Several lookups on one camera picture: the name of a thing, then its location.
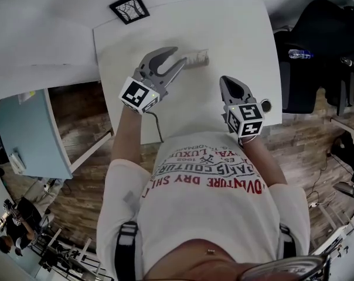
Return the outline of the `clear water bottle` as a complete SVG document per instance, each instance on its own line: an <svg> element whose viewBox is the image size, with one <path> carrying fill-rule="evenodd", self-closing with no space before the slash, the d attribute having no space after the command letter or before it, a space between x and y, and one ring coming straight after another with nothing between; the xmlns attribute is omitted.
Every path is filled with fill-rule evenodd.
<svg viewBox="0 0 354 281"><path fill-rule="evenodd" d="M311 59L314 54L308 50L289 49L288 56L291 59Z"/></svg>

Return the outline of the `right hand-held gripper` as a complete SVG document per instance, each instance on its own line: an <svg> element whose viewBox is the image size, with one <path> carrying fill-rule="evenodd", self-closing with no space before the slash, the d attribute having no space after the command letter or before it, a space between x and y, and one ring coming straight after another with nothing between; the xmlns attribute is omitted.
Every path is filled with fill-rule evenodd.
<svg viewBox="0 0 354 281"><path fill-rule="evenodd" d="M230 76L221 76L219 86L224 102L222 116L229 133L238 138L259 135L265 116L261 104L255 100L249 87Z"/></svg>

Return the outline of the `white printed t-shirt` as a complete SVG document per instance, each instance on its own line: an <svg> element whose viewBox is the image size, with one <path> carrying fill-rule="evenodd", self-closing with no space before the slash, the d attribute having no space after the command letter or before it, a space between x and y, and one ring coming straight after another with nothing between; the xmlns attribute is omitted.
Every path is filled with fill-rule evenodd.
<svg viewBox="0 0 354 281"><path fill-rule="evenodd" d="M166 140L152 173L126 159L107 171L97 224L97 257L115 275L115 247L123 223L138 224L144 271L180 244L203 239L238 262L278 258L281 227L297 254L309 251L305 191L266 185L236 140L202 132Z"/></svg>

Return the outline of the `black mesh office chair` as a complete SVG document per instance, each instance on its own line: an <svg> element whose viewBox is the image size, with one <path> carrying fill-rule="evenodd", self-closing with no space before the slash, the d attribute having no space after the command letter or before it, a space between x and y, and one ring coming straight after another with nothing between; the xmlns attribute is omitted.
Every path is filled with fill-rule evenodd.
<svg viewBox="0 0 354 281"><path fill-rule="evenodd" d="M312 113L320 88L337 115L354 104L354 5L314 0L295 26L275 32L274 40L284 113ZM314 57L291 59L289 49L308 50Z"/></svg>

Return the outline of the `yellow and white paper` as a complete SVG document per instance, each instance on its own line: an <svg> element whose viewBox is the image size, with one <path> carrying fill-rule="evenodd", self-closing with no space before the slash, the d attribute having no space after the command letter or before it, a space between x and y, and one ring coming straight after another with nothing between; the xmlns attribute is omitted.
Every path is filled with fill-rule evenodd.
<svg viewBox="0 0 354 281"><path fill-rule="evenodd" d="M28 99L32 98L36 94L36 91L28 91L18 94L18 101L20 104L24 103Z"/></svg>

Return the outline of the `black picture frame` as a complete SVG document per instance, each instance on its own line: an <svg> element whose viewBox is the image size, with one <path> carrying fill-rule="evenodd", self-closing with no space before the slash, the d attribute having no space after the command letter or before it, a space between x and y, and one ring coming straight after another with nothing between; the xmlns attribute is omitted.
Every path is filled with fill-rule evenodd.
<svg viewBox="0 0 354 281"><path fill-rule="evenodd" d="M150 16L142 0L118 0L109 8L125 25Z"/></svg>

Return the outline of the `white table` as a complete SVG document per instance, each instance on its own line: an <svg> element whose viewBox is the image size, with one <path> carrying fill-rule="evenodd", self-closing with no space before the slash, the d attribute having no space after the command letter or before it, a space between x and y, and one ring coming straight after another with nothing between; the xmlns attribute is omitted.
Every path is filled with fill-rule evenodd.
<svg viewBox="0 0 354 281"><path fill-rule="evenodd" d="M266 125L282 121L281 79L273 31L259 0L191 0L149 9L150 16L125 25L112 20L94 30L98 67L113 128L122 102L118 95L143 57L176 46L160 68L166 71L185 53L209 50L209 65L183 70L169 94L142 117L141 142L159 142L197 131L227 131L219 79L245 83L257 101L270 100Z"/></svg>

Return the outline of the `person's left forearm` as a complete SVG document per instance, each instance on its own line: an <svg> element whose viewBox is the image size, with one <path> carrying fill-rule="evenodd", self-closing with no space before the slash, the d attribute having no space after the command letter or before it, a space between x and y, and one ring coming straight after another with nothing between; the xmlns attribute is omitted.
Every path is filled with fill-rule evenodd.
<svg viewBox="0 0 354 281"><path fill-rule="evenodd" d="M115 133L111 161L123 159L140 165L142 116L131 108L123 107Z"/></svg>

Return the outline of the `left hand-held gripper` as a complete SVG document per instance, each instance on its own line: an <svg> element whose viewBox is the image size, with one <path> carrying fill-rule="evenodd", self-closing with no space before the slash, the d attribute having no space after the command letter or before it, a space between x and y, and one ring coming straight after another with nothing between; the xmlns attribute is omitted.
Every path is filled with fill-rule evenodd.
<svg viewBox="0 0 354 281"><path fill-rule="evenodd" d="M144 114L162 101L169 94L166 87L177 78L187 63L184 57L163 74L158 73L158 68L177 50L176 46L167 46L146 54L141 66L134 70L131 77L127 77L118 95L121 102L136 113ZM153 81L150 78L152 75L161 76L160 81Z"/></svg>

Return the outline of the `light blue table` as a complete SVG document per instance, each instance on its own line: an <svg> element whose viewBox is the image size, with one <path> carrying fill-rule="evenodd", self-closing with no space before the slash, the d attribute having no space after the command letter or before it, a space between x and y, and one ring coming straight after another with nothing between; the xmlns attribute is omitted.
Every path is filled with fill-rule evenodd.
<svg viewBox="0 0 354 281"><path fill-rule="evenodd" d="M18 154L23 175L72 178L48 89L37 90L22 103L16 95L0 100L0 136L6 155Z"/></svg>

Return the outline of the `long white desk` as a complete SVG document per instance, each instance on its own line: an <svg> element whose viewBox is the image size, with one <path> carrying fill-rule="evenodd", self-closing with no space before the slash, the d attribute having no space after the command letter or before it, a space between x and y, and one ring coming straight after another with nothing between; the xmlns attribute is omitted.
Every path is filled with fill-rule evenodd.
<svg viewBox="0 0 354 281"><path fill-rule="evenodd" d="M0 0L0 99L96 81L93 29L106 0Z"/></svg>

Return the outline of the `workbench with wooden legs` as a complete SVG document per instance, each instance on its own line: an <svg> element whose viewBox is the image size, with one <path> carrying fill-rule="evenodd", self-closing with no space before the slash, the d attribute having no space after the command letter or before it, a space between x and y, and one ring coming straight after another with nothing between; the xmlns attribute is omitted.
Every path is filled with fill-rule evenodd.
<svg viewBox="0 0 354 281"><path fill-rule="evenodd" d="M58 236L59 233L54 236L42 233L30 246L40 256L42 269L60 276L64 281L111 281L94 256L74 245L65 244Z"/></svg>

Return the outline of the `white flat device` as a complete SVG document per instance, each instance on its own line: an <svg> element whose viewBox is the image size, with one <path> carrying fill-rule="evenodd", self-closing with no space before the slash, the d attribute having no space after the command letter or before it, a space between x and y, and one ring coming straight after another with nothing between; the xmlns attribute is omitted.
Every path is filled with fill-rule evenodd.
<svg viewBox="0 0 354 281"><path fill-rule="evenodd" d="M17 172L23 172L26 170L26 167L17 152L13 152L9 155L9 162Z"/></svg>

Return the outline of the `person's eyeglasses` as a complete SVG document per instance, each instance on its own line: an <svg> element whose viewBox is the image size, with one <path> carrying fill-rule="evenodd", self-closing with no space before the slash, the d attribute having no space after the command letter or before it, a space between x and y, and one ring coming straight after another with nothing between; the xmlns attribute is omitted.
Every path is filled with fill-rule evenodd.
<svg viewBox="0 0 354 281"><path fill-rule="evenodd" d="M310 281L317 273L328 275L330 262L329 254L281 259L246 270L238 281Z"/></svg>

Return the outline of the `person's right forearm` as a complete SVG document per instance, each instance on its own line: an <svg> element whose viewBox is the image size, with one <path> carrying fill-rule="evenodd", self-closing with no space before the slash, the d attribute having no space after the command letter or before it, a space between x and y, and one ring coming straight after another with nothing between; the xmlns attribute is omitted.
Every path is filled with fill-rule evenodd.
<svg viewBox="0 0 354 281"><path fill-rule="evenodd" d="M284 173L270 151L257 136L241 140L247 158L252 162L268 187L287 184Z"/></svg>

